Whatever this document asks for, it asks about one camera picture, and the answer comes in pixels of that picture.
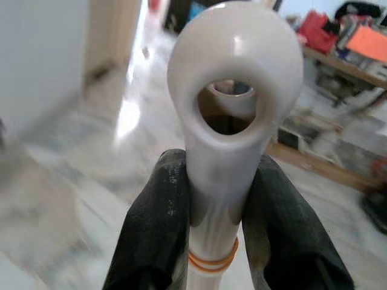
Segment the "marble floor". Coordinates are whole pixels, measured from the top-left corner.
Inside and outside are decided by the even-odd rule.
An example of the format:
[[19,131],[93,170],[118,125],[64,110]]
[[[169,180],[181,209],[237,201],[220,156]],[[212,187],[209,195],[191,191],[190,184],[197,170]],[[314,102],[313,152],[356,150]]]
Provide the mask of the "marble floor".
[[[144,20],[133,62],[0,157],[0,289],[102,287],[123,219],[158,156],[184,148],[166,67],[175,38]],[[279,162],[315,209],[357,289],[385,290],[387,236],[361,193]],[[221,289],[253,289],[244,241]]]

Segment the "black object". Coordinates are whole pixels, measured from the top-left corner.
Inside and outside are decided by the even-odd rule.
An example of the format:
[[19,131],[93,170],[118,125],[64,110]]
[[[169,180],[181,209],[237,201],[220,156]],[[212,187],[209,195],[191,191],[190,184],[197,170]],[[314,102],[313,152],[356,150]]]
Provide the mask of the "black object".
[[186,154],[169,150],[125,217],[103,289],[183,289],[188,234]]
[[[354,289],[319,218],[267,155],[255,175],[242,225],[256,289],[262,275],[272,290]],[[270,253],[259,252],[259,245]]]
[[333,33],[334,35],[339,35],[340,33],[340,24],[337,22],[327,21],[322,27],[327,33]]
[[382,11],[378,5],[370,4],[368,2],[353,2],[349,1],[344,3],[336,14],[334,15],[335,19],[340,19],[344,15],[355,14],[355,15],[369,15],[372,18],[379,18],[382,15]]
[[[185,152],[163,153],[125,217],[104,290],[185,289],[188,184]],[[269,156],[262,156],[242,225],[255,289],[354,289],[316,214]]]
[[380,192],[368,193],[362,205],[378,229],[387,234],[387,186]]

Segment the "orange paper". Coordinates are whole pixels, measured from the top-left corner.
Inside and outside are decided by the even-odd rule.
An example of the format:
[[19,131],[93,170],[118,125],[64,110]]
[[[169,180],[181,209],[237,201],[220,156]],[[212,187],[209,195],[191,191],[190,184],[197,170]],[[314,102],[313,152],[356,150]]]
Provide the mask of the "orange paper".
[[387,62],[387,36],[360,26],[346,47],[371,59]]

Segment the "white wall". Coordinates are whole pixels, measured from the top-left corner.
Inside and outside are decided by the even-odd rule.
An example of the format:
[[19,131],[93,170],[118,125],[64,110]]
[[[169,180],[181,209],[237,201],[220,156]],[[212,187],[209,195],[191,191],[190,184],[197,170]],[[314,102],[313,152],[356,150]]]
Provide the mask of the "white wall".
[[88,0],[0,1],[0,117],[15,137],[82,84]]

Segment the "clutter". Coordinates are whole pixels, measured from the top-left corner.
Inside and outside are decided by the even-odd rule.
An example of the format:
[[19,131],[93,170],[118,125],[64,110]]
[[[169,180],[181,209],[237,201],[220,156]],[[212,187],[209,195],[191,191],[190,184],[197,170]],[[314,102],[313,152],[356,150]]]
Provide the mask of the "clutter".
[[308,13],[298,33],[307,38],[307,46],[328,54],[337,41],[339,29],[326,14],[312,10]]
[[345,15],[369,15],[373,18],[379,18],[382,12],[379,6],[367,2],[346,2],[341,6],[336,14],[335,19],[340,19]]

